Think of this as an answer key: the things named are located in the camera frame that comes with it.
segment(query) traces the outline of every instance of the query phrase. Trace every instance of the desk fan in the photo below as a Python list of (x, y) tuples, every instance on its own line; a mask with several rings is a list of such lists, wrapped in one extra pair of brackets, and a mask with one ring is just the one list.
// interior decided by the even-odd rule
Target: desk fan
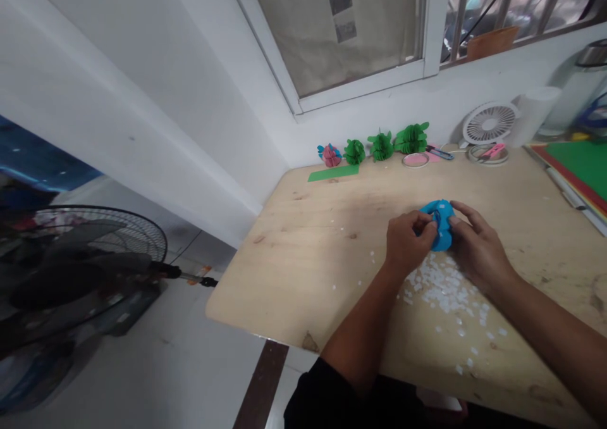
[(465, 149), (469, 144), (503, 142), (519, 116), (520, 111), (512, 103), (483, 103), (464, 119), (460, 149)]

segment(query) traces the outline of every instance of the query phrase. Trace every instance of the tile floor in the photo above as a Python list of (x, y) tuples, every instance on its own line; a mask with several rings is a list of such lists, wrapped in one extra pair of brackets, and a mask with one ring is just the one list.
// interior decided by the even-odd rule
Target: tile floor
[(286, 405), (295, 391), (297, 380), (303, 372), (310, 370), (318, 355), (307, 350), (296, 347), (289, 347), (289, 353), (286, 355), (285, 367), (278, 382), (274, 402), (270, 415), (267, 417), (266, 429), (283, 429), (285, 421), (283, 414)]
[(230, 429), (264, 339), (208, 320), (212, 289), (171, 282), (124, 337), (104, 337), (47, 407), (2, 427)]
[[(172, 261), (199, 229), (114, 181), (81, 194), (78, 202), (133, 210), (156, 221), (169, 240)], [(221, 278), (236, 251), (202, 232), (174, 264)], [(184, 280), (168, 288), (124, 337), (103, 337), (76, 378), (49, 405), (3, 417), (4, 429), (230, 429), (265, 339), (205, 317), (211, 288)], [(291, 348), (269, 428), (283, 412), (303, 371), (316, 355)]]

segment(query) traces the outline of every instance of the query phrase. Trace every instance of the paper cutout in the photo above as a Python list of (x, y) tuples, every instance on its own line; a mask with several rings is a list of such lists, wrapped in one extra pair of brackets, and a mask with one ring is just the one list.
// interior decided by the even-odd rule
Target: paper cutout
[(329, 168), (338, 166), (341, 163), (341, 154), (337, 147), (333, 147), (331, 143), (327, 146), (318, 146), (318, 156)]
[(403, 154), (414, 154), (415, 152), (424, 152), (428, 141), (428, 136), (424, 130), (430, 125), (429, 122), (423, 124), (409, 125), (405, 130), (396, 134), (394, 148)]
[(334, 179), (343, 176), (350, 176), (359, 173), (358, 165), (343, 165), (338, 168), (331, 168), (330, 170), (315, 171), (310, 174), (308, 182), (314, 182), (324, 179)]
[(343, 148), (343, 152), (350, 165), (358, 165), (365, 159), (365, 146), (358, 140), (348, 140), (348, 145)]
[(438, 226), (438, 233), (432, 243), (434, 252), (445, 251), (451, 247), (451, 225), (449, 217), (455, 215), (451, 203), (447, 200), (436, 200), (426, 204), (420, 211), (430, 214)]
[(374, 137), (368, 137), (367, 140), (373, 143), (371, 146), (371, 154), (373, 161), (387, 160), (394, 154), (394, 146), (392, 146), (392, 132), (387, 135), (380, 133)]

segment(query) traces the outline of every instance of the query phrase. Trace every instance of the green paper sheet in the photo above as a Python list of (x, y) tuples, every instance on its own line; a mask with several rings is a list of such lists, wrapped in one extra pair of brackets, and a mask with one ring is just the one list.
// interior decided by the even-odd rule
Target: green paper sheet
[(607, 142), (551, 143), (546, 152), (607, 200)]
[(353, 174), (358, 174), (358, 173), (359, 173), (358, 165), (336, 166), (335, 168), (330, 168), (328, 170), (315, 171), (315, 172), (311, 173), (310, 177), (308, 178), (308, 182), (338, 178), (338, 177), (343, 177), (343, 176), (351, 176)]

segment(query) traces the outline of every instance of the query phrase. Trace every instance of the scissors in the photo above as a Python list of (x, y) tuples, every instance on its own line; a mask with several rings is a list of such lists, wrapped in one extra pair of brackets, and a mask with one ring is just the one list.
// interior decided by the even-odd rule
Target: scissors
[(502, 149), (504, 149), (504, 147), (506, 147), (506, 145), (504, 143), (496, 144), (495, 146), (490, 148), (490, 150), (488, 150), (482, 156), (480, 156), (478, 159), (478, 162), (486, 163), (487, 161), (489, 161), (491, 159), (491, 157), (493, 157), (494, 155), (497, 155)]

